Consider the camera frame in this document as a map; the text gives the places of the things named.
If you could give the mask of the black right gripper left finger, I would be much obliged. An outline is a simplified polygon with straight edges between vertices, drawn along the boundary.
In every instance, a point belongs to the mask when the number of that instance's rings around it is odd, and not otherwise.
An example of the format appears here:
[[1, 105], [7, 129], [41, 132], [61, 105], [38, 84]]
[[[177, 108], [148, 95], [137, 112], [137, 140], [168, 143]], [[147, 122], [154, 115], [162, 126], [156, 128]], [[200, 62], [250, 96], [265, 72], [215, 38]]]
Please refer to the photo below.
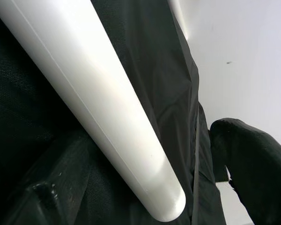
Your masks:
[[89, 178], [87, 135], [57, 139], [11, 197], [4, 225], [74, 225]]

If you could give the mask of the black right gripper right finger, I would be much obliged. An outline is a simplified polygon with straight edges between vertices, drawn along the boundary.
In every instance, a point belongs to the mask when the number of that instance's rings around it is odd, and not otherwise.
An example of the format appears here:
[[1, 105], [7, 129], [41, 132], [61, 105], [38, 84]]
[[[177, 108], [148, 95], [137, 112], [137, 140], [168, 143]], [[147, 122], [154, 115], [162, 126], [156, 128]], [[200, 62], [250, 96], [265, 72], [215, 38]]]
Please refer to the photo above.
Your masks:
[[281, 225], [281, 145], [239, 119], [213, 122], [211, 143], [255, 225]]

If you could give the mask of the black tablecloth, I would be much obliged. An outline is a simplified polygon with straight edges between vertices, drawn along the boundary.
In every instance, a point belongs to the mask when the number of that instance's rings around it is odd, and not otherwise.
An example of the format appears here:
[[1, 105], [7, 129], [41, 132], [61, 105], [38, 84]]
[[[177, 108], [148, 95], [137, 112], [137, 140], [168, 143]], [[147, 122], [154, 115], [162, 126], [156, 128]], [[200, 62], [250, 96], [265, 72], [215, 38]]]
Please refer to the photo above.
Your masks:
[[154, 219], [0, 19], [0, 225], [28, 170], [59, 138], [87, 135], [89, 178], [74, 225], [226, 225], [199, 73], [167, 0], [90, 0], [185, 193]]

